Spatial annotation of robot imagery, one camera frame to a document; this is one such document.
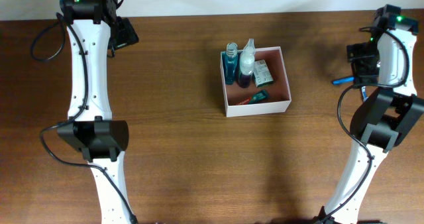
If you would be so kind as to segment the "blue disposable razor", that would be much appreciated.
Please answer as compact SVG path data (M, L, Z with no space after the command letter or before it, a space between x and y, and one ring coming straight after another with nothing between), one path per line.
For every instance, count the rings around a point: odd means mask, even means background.
M344 77L344 78L335 79L331 83L333 85L341 85L341 84L345 84L345 83L349 83L349 82L353 82L353 81L354 81L354 77L348 76L348 77Z

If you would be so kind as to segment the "green white soap box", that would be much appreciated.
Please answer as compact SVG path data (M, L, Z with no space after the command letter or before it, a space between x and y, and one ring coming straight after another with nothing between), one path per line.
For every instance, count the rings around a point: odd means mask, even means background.
M254 63L254 83L256 87L263 87L274 82L271 72L265 60L258 60Z

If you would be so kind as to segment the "red green toothpaste tube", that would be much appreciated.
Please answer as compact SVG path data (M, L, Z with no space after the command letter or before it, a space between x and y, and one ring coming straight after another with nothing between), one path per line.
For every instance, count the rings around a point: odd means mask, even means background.
M258 93L255 93L253 96L237 103L237 105L250 105L250 104L256 104L260 101L264 101L270 97L269 93L263 89L259 91Z

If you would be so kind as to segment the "blue mouthwash bottle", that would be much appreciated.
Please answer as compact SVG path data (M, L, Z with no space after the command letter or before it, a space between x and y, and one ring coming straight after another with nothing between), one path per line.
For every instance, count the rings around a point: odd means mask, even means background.
M235 81L235 73L238 64L238 46L230 42L225 51L225 83L232 85Z

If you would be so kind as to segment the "clear purple spray bottle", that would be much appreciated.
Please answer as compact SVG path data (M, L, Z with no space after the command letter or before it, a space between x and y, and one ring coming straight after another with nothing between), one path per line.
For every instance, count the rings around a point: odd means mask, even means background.
M254 39L250 38L240 54L237 82L241 88L247 88L253 75L256 49Z

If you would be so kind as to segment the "blue white toothbrush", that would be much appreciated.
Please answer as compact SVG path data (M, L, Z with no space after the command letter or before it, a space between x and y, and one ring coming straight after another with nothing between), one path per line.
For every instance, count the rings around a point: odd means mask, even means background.
M366 93L366 86L360 87L360 93L362 96L362 101L365 102L368 99L367 93Z

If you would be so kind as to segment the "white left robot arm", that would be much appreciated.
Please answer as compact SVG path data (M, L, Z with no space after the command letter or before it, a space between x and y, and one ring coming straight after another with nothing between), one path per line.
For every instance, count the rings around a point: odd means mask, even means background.
M60 0L72 51L69 123L58 135L80 152L91 170L102 223L137 223L129 204L123 162L129 144L126 121L113 119L107 91L107 55L119 31L123 0Z

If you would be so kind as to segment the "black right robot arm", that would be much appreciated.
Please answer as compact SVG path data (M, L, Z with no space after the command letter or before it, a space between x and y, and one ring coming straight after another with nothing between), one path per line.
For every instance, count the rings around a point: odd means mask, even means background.
M360 206L379 165L399 146L423 115L423 100L413 83L413 49L418 22L394 5L380 7L362 32L364 43L346 48L353 84L364 91L362 105L343 131L352 139L347 164L332 198L321 208L315 223L358 223Z

